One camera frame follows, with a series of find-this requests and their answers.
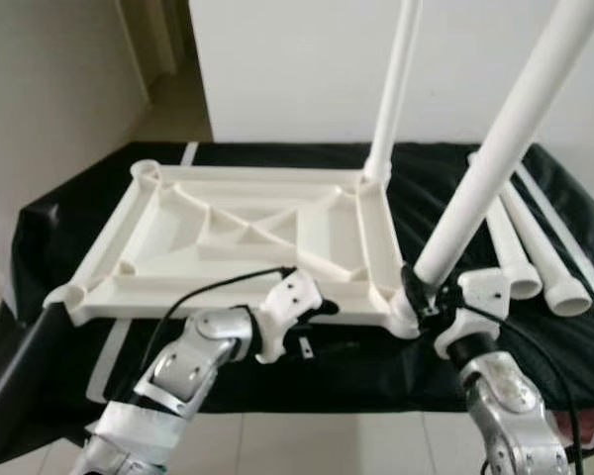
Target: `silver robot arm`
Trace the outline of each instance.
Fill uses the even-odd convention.
[[[161,475],[209,394],[219,368],[250,353],[263,363],[283,353],[286,332],[324,305],[317,285],[297,270],[274,286],[258,309],[193,313],[165,346],[129,402],[111,401],[71,475]]]
[[[430,302],[410,268],[403,270],[408,299],[421,328],[432,330],[437,354],[459,372],[466,405],[480,429],[495,475],[569,474],[565,450],[545,417],[535,384],[496,343],[500,328],[483,313],[508,316],[510,285],[500,269],[461,274]]]

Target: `white tube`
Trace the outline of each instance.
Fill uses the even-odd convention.
[[[542,276],[545,301],[552,312],[561,317],[574,317],[589,309],[592,299],[585,287],[570,275],[544,230],[510,183],[502,190],[502,202]]]
[[[530,264],[517,233],[499,198],[493,200],[486,224],[493,240],[493,247],[502,272],[511,283],[511,298],[532,299],[542,290],[542,280]]]
[[[378,110],[374,140],[363,167],[363,174],[369,181],[387,185],[391,178],[392,149],[403,109],[422,6],[423,0],[402,0],[385,88]]]
[[[414,270],[442,284],[524,156],[552,99],[594,30],[594,0],[561,0]]]

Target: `wire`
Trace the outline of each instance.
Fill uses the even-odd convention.
[[[542,356],[542,358],[547,362],[548,366],[556,376],[556,379],[561,385],[563,393],[565,393],[565,399],[567,400],[567,406],[569,408],[570,414],[570,425],[572,427],[572,449],[574,451],[574,470],[576,475],[583,475],[583,452],[581,450],[581,425],[579,423],[578,418],[578,411],[576,410],[576,405],[574,404],[574,398],[572,397],[572,392],[570,387],[567,384],[567,380],[563,373],[559,369],[559,367],[554,362],[554,359],[550,356],[550,354],[545,350],[545,348],[536,341],[532,336],[530,336],[527,332],[520,329],[519,326],[507,322],[505,320],[499,319],[488,312],[485,312],[480,309],[476,309],[475,307],[471,307],[469,305],[464,304],[462,308],[470,310],[471,312],[475,312],[476,314],[484,317],[487,320],[495,322],[499,324],[500,327],[506,328],[511,332],[518,334],[521,338],[531,344],[531,346]]]
[[[163,315],[162,318],[158,321],[158,325],[156,325],[156,328],[152,332],[151,338],[148,342],[148,346],[146,346],[146,351],[144,352],[143,358],[141,359],[141,364],[139,366],[139,374],[143,374],[148,369],[149,363],[152,358],[153,349],[158,343],[158,340],[160,339],[160,336],[165,328],[165,324],[167,323],[167,321],[171,319],[171,316],[174,314],[174,312],[176,312],[176,310],[178,310],[178,308],[186,301],[199,294],[209,292],[210,290],[214,290],[219,287],[224,287],[225,285],[235,284],[237,282],[242,282],[243,280],[250,280],[255,277],[260,277],[262,275],[272,274],[275,272],[279,272],[282,275],[282,277],[285,277],[294,270],[295,267],[272,267],[270,269],[258,270],[256,272],[239,275],[231,279],[222,280],[220,282],[215,282],[213,284],[206,285],[180,297],[176,302],[174,302],[174,304],[171,307],[169,307],[167,312],[165,312],[165,315]]]

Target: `black cloth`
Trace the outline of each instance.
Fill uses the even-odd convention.
[[[400,247],[414,263],[467,168],[475,144],[397,144],[387,196]],[[130,165],[142,159],[178,164],[184,144],[131,143],[26,206],[12,247],[17,316],[0,308],[0,462],[57,438],[82,438],[84,425],[104,406],[85,398],[109,319],[75,328],[62,305],[42,311],[44,297],[67,282],[131,181]],[[201,144],[195,165],[361,168],[368,144]],[[526,167],[594,263],[594,201],[540,146]],[[542,224],[570,272],[583,279],[567,250],[521,181],[513,182]],[[456,271],[497,265],[483,225]],[[532,334],[568,378],[579,408],[594,408],[594,305],[585,315],[561,319],[541,295],[511,303],[511,320]],[[155,326],[133,322],[106,388],[119,391],[139,363]],[[167,329],[174,337],[181,322]],[[252,359],[226,365],[204,412],[463,411],[463,393],[432,339],[400,340],[382,329],[313,326],[307,332],[316,358],[287,354],[277,363]],[[510,350],[541,389],[550,409],[567,409],[553,373],[536,352],[509,332]]]

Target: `tiled floor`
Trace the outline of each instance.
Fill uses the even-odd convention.
[[[67,475],[61,441],[0,466],[0,475]],[[468,475],[484,452],[468,415],[200,415],[170,475]],[[586,473],[594,475],[594,459]]]

